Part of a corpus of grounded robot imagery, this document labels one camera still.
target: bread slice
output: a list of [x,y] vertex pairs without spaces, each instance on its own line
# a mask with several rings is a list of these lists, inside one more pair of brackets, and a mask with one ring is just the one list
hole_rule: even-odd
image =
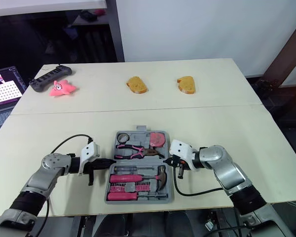
[[191,76],[186,76],[178,79],[179,89],[185,94],[194,94],[195,90],[195,83],[194,79]]
[[126,83],[128,87],[136,94],[142,94],[147,91],[146,85],[139,77],[132,77]]

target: toolbox compartment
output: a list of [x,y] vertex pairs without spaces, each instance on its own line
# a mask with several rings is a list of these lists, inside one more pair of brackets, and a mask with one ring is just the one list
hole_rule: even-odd
[[[119,131],[116,134],[114,146],[113,146],[113,154],[117,156],[131,156],[137,154],[138,151],[130,150],[130,149],[118,149],[116,146],[121,145],[118,141],[118,136],[120,134],[126,133],[129,136],[129,140],[122,145],[133,145],[133,146],[143,146],[145,149],[152,149],[150,146],[150,136],[152,133],[161,133],[164,135],[165,143],[162,147],[156,147],[154,150],[158,151],[158,153],[162,154],[164,157],[160,157],[159,155],[154,156],[144,156],[143,158],[133,158],[133,159],[117,159],[114,158],[116,163],[111,165],[109,179],[106,186],[105,192],[105,203],[107,204],[158,204],[158,203],[169,203],[172,201],[173,197],[173,188],[171,182],[171,169],[169,169],[168,165],[163,161],[169,157],[169,136],[165,131],[147,131],[146,126],[137,126],[137,131]],[[158,175],[158,170],[165,170],[166,181],[164,186],[160,188],[160,184],[162,181],[157,180],[155,177]],[[147,176],[142,181],[138,182],[115,182],[114,175],[142,175]],[[163,195],[161,198],[157,197],[138,197],[136,200],[109,200],[108,195],[116,195],[117,193],[121,193],[122,191],[126,191],[127,193],[137,193],[138,195]]]

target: open toolbox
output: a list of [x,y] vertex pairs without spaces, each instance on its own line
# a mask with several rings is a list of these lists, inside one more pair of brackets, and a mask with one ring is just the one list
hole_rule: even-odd
[[168,165],[169,136],[164,131],[119,131],[106,187],[107,204],[169,203],[172,201],[172,182]]

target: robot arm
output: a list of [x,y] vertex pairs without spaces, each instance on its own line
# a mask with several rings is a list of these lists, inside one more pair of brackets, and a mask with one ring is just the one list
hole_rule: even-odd
[[[223,190],[239,210],[244,223],[248,228],[252,228],[252,236],[294,236],[274,208],[265,202],[247,175],[232,161],[231,156],[222,146],[215,145],[200,148],[197,151],[186,143],[173,140],[170,154],[180,158],[183,163],[186,162],[188,165],[188,167],[185,166],[186,169],[213,170]],[[182,164],[180,169],[179,173],[183,177],[184,166]]]
[[37,215],[54,189],[59,176],[69,173],[89,174],[93,184],[93,170],[106,169],[111,159],[99,159],[100,148],[94,142],[81,150],[80,158],[74,154],[53,153],[45,156],[41,166],[22,188],[11,207],[0,217],[0,237],[25,237],[37,220]]

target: hammer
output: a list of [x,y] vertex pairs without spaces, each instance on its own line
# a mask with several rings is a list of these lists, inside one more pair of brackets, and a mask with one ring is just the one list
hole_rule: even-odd
[[157,191],[161,190],[167,183],[166,167],[164,165],[158,166],[158,175],[156,176],[143,176],[140,174],[114,174],[110,176],[110,183],[141,182],[144,179],[158,180]]

